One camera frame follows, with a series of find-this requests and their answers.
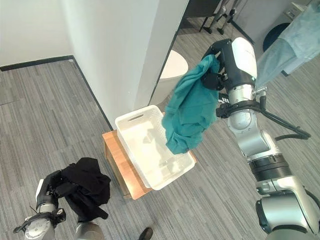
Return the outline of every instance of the gray carpet floor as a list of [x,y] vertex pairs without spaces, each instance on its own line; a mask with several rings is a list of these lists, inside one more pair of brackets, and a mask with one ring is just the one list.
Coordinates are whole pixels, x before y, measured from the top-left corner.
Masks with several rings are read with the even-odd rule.
[[[198,29],[201,21],[190,20]],[[224,36],[186,28],[173,49],[193,67],[214,41],[237,36],[230,25]],[[307,141],[288,139],[278,145],[293,172],[320,197],[319,63],[317,57],[270,83],[267,108],[312,134]],[[259,122],[274,137],[288,132],[263,116]],[[204,133],[193,151],[198,163],[192,170],[138,200],[123,199],[104,159],[101,134],[109,130],[74,62],[0,72],[1,240],[23,239],[12,230],[33,215],[29,205],[35,206],[39,179],[81,157],[97,158],[101,172],[112,180],[111,198],[102,206],[109,218],[97,220],[106,240],[136,240],[147,226],[154,229],[154,240],[265,238],[255,211],[260,196],[226,120],[218,120]],[[65,200],[59,203],[67,220],[57,226],[56,239],[71,240],[77,217]]]

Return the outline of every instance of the black shoe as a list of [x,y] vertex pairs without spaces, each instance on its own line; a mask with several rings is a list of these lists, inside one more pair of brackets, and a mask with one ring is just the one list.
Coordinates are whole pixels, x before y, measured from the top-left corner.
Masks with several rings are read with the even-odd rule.
[[139,240],[149,240],[149,239],[151,239],[153,234],[154,234],[154,231],[152,230],[152,228],[151,227],[147,227],[140,234]]

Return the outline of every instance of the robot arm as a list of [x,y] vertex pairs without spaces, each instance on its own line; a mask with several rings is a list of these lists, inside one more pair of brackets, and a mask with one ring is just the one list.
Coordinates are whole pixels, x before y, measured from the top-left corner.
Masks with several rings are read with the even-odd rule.
[[[59,196],[55,188],[61,181],[61,171],[55,171],[39,181],[36,190],[36,215],[27,217],[21,226],[13,232],[24,232],[25,240],[54,240],[55,227],[66,220],[66,212],[58,208]],[[75,240],[103,240],[101,228],[93,222],[79,222],[74,236]]]
[[[217,109],[217,116],[228,118],[227,125],[257,181],[257,191],[268,195],[256,202],[261,228],[269,234],[268,240],[315,239],[319,232],[319,201],[307,194],[274,140],[257,124],[257,112],[266,112],[266,96],[264,89],[254,89],[257,67],[252,46],[243,38],[233,42],[225,39],[210,46],[204,56],[218,53],[224,73],[208,72],[202,83],[210,89],[226,88],[229,103]],[[310,136],[304,131],[301,134]]]

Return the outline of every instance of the teal cloth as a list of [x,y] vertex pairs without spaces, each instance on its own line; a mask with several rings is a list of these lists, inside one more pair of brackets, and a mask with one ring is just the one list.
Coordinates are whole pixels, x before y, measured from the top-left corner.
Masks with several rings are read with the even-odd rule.
[[201,77],[211,68],[219,70],[219,61],[208,55],[178,82],[173,96],[165,107],[162,125],[166,146],[173,154],[186,153],[202,140],[202,133],[216,120],[218,91],[205,88]]

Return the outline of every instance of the wooden stool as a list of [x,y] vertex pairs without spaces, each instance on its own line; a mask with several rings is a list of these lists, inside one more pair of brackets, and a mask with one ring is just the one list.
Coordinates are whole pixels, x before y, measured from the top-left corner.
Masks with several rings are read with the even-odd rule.
[[[152,188],[146,188],[142,182],[135,167],[131,163],[125,149],[123,148],[117,136],[117,130],[102,134],[104,140],[104,155],[114,172],[116,179],[120,184],[125,199],[132,198],[136,200]],[[195,156],[190,151],[193,159],[197,162]]]

